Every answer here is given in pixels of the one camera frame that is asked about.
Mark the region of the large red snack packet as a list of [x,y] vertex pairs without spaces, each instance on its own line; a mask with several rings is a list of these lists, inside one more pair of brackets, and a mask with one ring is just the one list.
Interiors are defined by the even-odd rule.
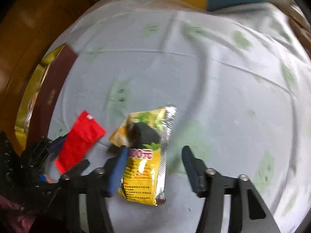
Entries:
[[87,111],[83,111],[67,134],[59,156],[55,160],[59,172],[64,174],[77,165],[105,134],[105,129],[94,117]]

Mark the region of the yellow green snack packet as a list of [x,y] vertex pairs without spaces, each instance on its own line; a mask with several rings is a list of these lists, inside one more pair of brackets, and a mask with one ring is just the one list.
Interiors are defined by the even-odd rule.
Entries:
[[110,136],[111,144],[129,149],[118,188],[127,201],[150,206],[166,201],[167,148],[175,117],[174,106],[130,113]]

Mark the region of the gold rectangular tin tray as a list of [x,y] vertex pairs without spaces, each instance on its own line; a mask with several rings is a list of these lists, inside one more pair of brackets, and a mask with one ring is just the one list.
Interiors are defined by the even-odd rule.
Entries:
[[14,127],[16,139],[23,150],[47,136],[60,91],[77,57],[78,54],[68,44],[63,44],[36,66],[21,100]]

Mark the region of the white green-patterned tablecloth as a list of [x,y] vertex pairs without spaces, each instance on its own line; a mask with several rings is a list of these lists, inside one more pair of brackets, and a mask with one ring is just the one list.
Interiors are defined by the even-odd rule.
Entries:
[[51,45],[78,53],[48,132],[88,111],[108,134],[130,113],[175,106],[166,203],[108,201],[115,232],[194,232],[203,199],[181,161],[250,177],[281,232],[310,209],[310,59],[288,17],[269,3],[214,13],[165,0],[99,2]]

